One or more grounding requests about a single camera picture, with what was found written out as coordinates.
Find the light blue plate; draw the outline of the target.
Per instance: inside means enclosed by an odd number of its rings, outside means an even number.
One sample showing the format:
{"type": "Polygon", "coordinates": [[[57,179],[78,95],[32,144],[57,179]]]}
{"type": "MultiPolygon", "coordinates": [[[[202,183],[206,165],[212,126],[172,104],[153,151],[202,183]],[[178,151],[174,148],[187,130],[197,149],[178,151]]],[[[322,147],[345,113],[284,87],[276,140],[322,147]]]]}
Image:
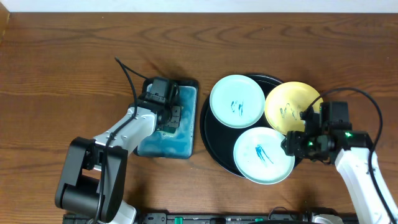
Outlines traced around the light blue plate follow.
{"type": "Polygon", "coordinates": [[[252,182],[272,185],[286,179],[293,171],[295,157],[281,148],[285,136],[265,127],[243,132],[233,148],[233,159],[238,171],[252,182]]]}
{"type": "Polygon", "coordinates": [[[212,88],[210,108],[221,124],[235,129],[247,128],[262,117],[265,95],[252,78],[228,75],[212,88]]]}

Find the yellow plate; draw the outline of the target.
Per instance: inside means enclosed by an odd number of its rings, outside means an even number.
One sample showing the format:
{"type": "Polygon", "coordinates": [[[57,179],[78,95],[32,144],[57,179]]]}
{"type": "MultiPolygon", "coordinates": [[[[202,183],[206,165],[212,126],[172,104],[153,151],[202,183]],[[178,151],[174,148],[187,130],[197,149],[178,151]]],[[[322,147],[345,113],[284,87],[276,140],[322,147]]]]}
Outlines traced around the yellow plate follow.
{"type": "Polygon", "coordinates": [[[276,131],[304,131],[300,113],[320,96],[312,86],[302,82],[286,82],[276,86],[266,97],[265,116],[276,131]]]}

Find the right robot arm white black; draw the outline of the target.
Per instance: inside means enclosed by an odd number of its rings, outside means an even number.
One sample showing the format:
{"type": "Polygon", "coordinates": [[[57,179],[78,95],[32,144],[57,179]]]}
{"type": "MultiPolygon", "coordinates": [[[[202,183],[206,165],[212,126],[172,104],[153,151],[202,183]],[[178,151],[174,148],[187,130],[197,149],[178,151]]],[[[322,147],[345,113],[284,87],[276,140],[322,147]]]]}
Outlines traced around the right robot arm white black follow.
{"type": "Polygon", "coordinates": [[[334,130],[312,136],[289,131],[281,148],[288,156],[333,164],[360,223],[397,223],[397,205],[381,175],[373,145],[364,131],[334,130]]]}

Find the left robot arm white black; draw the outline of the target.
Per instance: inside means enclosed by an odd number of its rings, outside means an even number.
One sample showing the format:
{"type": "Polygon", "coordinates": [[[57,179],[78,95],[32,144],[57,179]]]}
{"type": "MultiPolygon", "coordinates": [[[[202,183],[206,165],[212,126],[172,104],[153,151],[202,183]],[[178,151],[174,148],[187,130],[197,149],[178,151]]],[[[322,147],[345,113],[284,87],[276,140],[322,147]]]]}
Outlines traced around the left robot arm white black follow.
{"type": "Polygon", "coordinates": [[[112,128],[69,145],[55,193],[58,208],[86,215],[89,223],[134,223],[137,210],[123,200],[128,156],[157,129],[177,128],[181,108],[129,108],[112,128]]]}

